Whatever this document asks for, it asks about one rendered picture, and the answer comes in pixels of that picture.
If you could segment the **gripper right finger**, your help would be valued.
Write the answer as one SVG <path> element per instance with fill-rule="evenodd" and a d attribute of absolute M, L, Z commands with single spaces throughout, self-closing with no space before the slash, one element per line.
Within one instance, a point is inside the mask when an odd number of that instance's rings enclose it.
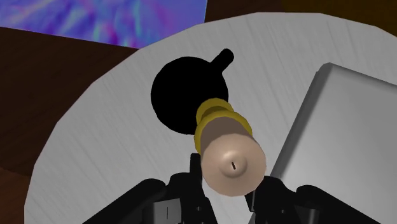
<path fill-rule="evenodd" d="M 254 224 L 380 224 L 318 187 L 292 191 L 270 176 L 246 198 Z"/>

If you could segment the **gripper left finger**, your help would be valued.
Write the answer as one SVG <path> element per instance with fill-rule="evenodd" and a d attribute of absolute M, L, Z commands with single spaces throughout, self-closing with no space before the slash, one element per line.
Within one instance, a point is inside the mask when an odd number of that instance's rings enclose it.
<path fill-rule="evenodd" d="M 83 224 L 218 224 L 202 188 L 200 155 L 190 155 L 190 170 L 165 184 L 145 179 Z"/>

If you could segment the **grey box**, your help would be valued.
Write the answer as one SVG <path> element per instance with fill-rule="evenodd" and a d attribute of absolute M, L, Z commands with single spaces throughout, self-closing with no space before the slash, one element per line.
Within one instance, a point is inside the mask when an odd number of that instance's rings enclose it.
<path fill-rule="evenodd" d="M 397 224 L 397 85 L 332 64 L 315 74 L 271 175 Z"/>

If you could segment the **round grey table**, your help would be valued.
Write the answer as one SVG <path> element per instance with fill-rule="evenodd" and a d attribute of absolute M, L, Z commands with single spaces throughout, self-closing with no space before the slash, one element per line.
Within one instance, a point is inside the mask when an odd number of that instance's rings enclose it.
<path fill-rule="evenodd" d="M 224 77 L 273 166 L 315 72 L 332 62 L 397 84 L 397 37 L 320 13 L 252 13 L 207 22 L 146 46 L 93 82 L 57 122 L 37 159 L 24 224 L 82 224 L 146 178 L 189 168 L 191 136 L 158 121 L 157 72 L 229 48 Z"/>

